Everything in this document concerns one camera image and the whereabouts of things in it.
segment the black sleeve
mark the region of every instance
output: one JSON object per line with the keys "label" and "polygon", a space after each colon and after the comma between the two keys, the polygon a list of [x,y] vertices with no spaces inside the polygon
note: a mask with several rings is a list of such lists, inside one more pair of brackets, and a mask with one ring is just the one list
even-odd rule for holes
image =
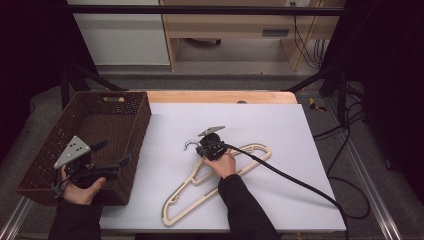
{"label": "black sleeve", "polygon": [[100,240],[100,216],[103,205],[78,205],[62,200],[58,207],[49,240]]}
{"label": "black sleeve", "polygon": [[219,195],[228,208],[234,240],[280,239],[268,216],[237,174],[221,179]]}

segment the wicker basket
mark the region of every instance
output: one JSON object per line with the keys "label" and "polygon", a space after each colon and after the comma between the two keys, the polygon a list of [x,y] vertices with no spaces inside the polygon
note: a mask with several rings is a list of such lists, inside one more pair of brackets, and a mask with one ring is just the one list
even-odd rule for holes
{"label": "wicker basket", "polygon": [[95,152],[96,165],[117,163],[127,153],[131,162],[117,180],[108,181],[96,195],[105,205],[128,204],[140,149],[151,117],[146,92],[79,92],[62,113],[44,145],[27,170],[17,192],[44,206],[53,206],[54,163],[76,135],[88,145],[107,140]]}

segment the beige plastic hanger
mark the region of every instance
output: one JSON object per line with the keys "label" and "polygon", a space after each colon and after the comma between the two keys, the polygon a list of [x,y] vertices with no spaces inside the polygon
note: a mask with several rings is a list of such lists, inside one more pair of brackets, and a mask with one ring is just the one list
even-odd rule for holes
{"label": "beige plastic hanger", "polygon": [[[269,149],[265,145],[262,145],[262,144],[259,144],[259,143],[252,143],[252,144],[243,146],[240,149],[243,150],[243,151],[245,151],[245,152],[248,152],[248,153],[252,153],[254,150],[261,150],[261,151],[264,152],[264,155],[262,155],[260,157],[260,159],[262,159],[264,161],[268,160],[271,157],[271,149]],[[235,151],[235,150],[232,150],[231,153],[234,156],[240,154],[240,152]],[[169,227],[169,226],[173,225],[174,223],[176,223],[178,220],[180,220],[181,218],[183,218],[187,213],[189,213],[190,211],[192,211],[194,208],[196,208],[197,206],[199,206],[201,203],[203,203],[204,201],[206,201],[210,196],[214,195],[218,191],[218,187],[212,189],[210,192],[208,192],[207,194],[203,195],[201,198],[199,198],[193,204],[191,204],[186,209],[184,209],[179,214],[177,214],[177,216],[175,216],[174,218],[171,218],[171,219],[168,218],[168,214],[167,213],[168,213],[168,207],[169,207],[169,205],[174,204],[175,202],[177,202],[178,197],[179,197],[179,193],[189,183],[193,183],[195,186],[198,186],[199,184],[201,184],[202,182],[204,182],[205,180],[207,180],[208,178],[210,178],[211,176],[213,176],[213,172],[210,172],[209,174],[207,174],[206,176],[204,176],[200,180],[194,179],[194,177],[198,173],[198,171],[200,169],[200,166],[202,164],[203,164],[203,159],[200,158],[199,160],[197,160],[196,163],[194,164],[193,171],[191,172],[190,176],[165,201],[165,203],[164,203],[164,205],[162,207],[162,220],[163,220],[163,223],[166,226]],[[252,170],[254,167],[256,167],[258,164],[259,163],[257,161],[252,160],[251,163],[249,163],[248,165],[246,165],[245,167],[243,167],[242,169],[240,169],[237,172],[237,174],[240,175],[240,176],[243,176],[244,174],[246,174],[247,172],[249,172],[250,170]]]}

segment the white tabletop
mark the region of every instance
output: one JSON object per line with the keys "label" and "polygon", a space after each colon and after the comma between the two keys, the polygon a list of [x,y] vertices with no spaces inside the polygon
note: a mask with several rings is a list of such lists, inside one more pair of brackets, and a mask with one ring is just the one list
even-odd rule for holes
{"label": "white tabletop", "polygon": [[[221,140],[236,147],[260,143],[272,150],[267,161],[279,170],[334,198],[303,109],[298,104],[151,103],[152,118],[140,151],[129,204],[105,207],[102,229],[127,232],[225,232],[227,209],[218,194],[167,227],[162,207],[192,172],[199,156],[188,140],[224,125]],[[249,161],[237,156],[238,168]],[[209,171],[207,166],[202,172]],[[279,232],[344,231],[335,206],[299,185],[258,166],[242,177]],[[216,187],[218,177],[182,192],[169,215],[178,213]]]}

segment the person's hand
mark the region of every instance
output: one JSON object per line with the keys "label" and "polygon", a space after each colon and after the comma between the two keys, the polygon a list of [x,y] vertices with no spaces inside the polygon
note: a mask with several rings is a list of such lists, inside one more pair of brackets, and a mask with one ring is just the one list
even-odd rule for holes
{"label": "person's hand", "polygon": [[[65,167],[62,167],[62,179],[66,178],[65,173]],[[103,187],[103,185],[106,182],[106,178],[101,177],[97,179],[87,189],[82,189],[77,186],[75,186],[71,181],[67,180],[65,183],[65,188],[62,191],[63,198],[74,204],[80,204],[80,205],[90,205],[93,201],[94,196],[100,191],[100,189]]]}
{"label": "person's hand", "polygon": [[209,161],[207,157],[203,157],[203,163],[211,167],[216,174],[224,179],[236,173],[236,160],[230,149],[216,161]]}

